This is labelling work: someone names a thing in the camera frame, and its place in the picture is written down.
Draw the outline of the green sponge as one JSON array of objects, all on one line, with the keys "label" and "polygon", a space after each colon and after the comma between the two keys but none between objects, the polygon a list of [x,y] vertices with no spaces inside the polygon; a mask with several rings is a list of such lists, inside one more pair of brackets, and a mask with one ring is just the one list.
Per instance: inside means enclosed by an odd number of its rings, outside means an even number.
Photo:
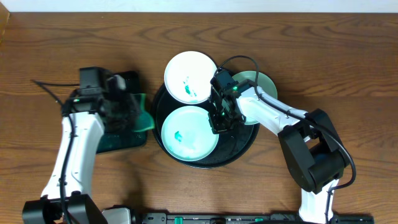
[{"label": "green sponge", "polygon": [[155,122],[151,114],[146,110],[146,94],[137,93],[133,94],[133,97],[137,103],[136,108],[138,109],[138,115],[136,116],[132,130],[134,132],[143,132],[155,128]]}]

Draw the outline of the light green stained plate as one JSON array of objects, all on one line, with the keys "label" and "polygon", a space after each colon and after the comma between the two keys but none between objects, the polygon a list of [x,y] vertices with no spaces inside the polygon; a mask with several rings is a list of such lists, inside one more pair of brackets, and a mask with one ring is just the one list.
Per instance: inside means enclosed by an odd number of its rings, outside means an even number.
[{"label": "light green stained plate", "polygon": [[183,106],[166,117],[161,140],[172,157],[193,162],[209,156],[219,136],[211,129],[207,110],[198,106]]}]

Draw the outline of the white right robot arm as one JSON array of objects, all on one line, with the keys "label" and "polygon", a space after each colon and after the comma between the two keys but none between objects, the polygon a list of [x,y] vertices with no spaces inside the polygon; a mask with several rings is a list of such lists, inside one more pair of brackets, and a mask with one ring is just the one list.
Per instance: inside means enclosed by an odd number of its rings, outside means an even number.
[{"label": "white right robot arm", "polygon": [[211,87],[210,125],[224,133],[248,118],[277,135],[290,175],[302,189],[299,216],[305,222],[330,223],[333,193],[353,159],[342,144],[328,115],[292,108],[261,87]]}]

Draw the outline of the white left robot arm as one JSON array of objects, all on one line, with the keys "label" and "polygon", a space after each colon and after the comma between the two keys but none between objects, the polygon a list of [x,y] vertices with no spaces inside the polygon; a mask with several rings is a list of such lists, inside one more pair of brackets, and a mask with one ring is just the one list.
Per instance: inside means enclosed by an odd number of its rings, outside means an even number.
[{"label": "white left robot arm", "polygon": [[96,105],[103,95],[74,91],[62,105],[63,135],[52,176],[39,200],[28,201],[22,211],[24,223],[138,223],[127,207],[100,211],[91,199],[91,181],[96,153],[105,133],[105,123]]}]

